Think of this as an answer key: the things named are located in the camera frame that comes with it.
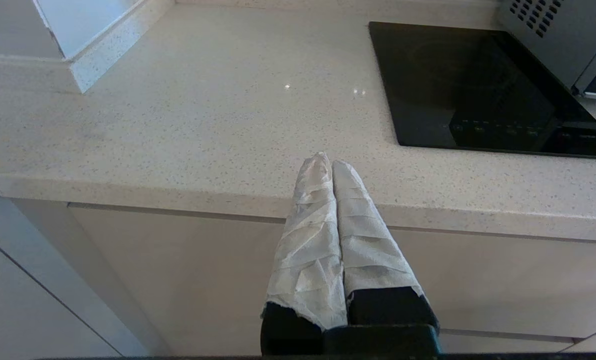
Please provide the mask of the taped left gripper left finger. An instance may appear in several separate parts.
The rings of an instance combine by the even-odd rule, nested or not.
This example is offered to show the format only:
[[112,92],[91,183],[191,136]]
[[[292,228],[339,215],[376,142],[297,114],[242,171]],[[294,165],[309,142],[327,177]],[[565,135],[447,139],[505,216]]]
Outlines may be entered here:
[[264,356],[321,354],[324,335],[348,325],[337,203],[325,153],[303,162],[292,201],[261,313]]

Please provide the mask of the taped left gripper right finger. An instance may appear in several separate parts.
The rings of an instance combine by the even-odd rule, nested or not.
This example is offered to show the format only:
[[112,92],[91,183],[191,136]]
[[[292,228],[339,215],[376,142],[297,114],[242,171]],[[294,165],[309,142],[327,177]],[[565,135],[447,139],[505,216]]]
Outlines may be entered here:
[[332,170],[349,322],[438,328],[423,287],[358,172],[344,161],[334,161]]

